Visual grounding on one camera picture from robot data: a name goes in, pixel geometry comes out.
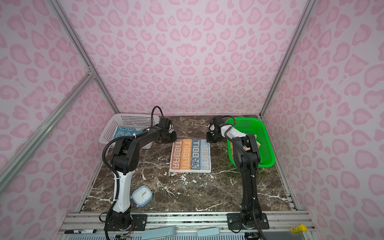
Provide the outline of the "green plastic basket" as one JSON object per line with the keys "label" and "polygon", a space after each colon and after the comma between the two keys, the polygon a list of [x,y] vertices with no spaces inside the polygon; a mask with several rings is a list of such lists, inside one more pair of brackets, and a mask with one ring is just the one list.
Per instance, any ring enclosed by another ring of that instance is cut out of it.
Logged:
{"label": "green plastic basket", "polygon": [[259,168],[272,167],[276,162],[276,157],[265,124],[256,118],[235,117],[235,120],[236,130],[246,135],[256,135],[256,141],[261,144]]}

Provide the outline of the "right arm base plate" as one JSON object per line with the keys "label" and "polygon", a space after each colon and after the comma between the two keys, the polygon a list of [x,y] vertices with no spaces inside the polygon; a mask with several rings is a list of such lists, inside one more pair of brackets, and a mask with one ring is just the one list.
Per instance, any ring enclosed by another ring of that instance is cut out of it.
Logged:
{"label": "right arm base plate", "polygon": [[[242,219],[240,213],[228,213],[226,214],[228,228],[231,231],[239,231],[239,230],[257,230],[255,222],[251,219],[246,224],[245,220]],[[261,230],[269,230],[270,225],[265,213],[262,213],[262,217],[258,220],[258,226]]]}

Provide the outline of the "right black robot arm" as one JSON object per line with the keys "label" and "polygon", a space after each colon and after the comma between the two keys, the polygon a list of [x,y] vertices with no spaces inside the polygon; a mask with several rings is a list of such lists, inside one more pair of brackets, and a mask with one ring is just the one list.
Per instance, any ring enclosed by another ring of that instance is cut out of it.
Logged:
{"label": "right black robot arm", "polygon": [[261,161],[258,143],[254,135],[244,134],[231,124],[213,124],[208,127],[207,142],[217,143],[222,140],[232,143],[232,156],[242,178],[242,210],[243,224],[248,228],[256,227],[262,218],[262,210],[257,192],[257,171]]}

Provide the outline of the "teal bunny print towel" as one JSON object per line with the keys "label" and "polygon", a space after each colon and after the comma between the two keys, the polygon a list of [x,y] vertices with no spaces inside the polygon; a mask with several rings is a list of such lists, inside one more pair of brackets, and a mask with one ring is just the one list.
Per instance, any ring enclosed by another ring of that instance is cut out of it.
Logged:
{"label": "teal bunny print towel", "polygon": [[118,126],[114,133],[113,139],[123,137],[123,136],[135,136],[143,132],[143,128],[129,128]]}

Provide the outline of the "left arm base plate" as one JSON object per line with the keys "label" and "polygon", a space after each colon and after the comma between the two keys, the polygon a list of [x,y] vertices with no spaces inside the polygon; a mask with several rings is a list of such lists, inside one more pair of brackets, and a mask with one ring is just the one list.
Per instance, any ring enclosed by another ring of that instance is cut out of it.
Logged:
{"label": "left arm base plate", "polygon": [[112,212],[106,217],[104,230],[107,232],[117,231],[144,231],[147,224],[147,215],[120,214]]}

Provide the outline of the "striped rabbit text towel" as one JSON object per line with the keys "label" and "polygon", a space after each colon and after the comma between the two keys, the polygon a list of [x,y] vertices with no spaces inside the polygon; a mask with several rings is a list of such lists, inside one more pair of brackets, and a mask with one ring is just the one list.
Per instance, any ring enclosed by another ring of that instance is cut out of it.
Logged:
{"label": "striped rabbit text towel", "polygon": [[171,173],[211,173],[211,145],[206,140],[178,139],[173,143]]}

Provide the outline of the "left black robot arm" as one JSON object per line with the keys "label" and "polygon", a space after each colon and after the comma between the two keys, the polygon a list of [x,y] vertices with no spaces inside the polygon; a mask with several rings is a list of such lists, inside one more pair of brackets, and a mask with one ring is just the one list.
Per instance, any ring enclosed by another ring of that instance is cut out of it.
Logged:
{"label": "left black robot arm", "polygon": [[108,210],[106,223],[114,223],[124,228],[131,225],[131,181],[139,164],[140,149],[152,142],[168,144],[176,140],[175,131],[156,125],[137,135],[115,138],[106,145],[102,160],[114,174],[115,184],[113,203]]}

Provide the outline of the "white perforated plastic basket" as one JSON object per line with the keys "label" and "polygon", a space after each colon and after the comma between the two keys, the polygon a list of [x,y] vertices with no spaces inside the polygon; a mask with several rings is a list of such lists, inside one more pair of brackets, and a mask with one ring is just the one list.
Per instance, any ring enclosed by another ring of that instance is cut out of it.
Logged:
{"label": "white perforated plastic basket", "polygon": [[108,121],[99,137],[100,144],[108,144],[113,140],[114,133],[118,126],[129,128],[149,128],[151,124],[156,125],[159,123],[159,116],[143,115],[143,114],[115,114]]}

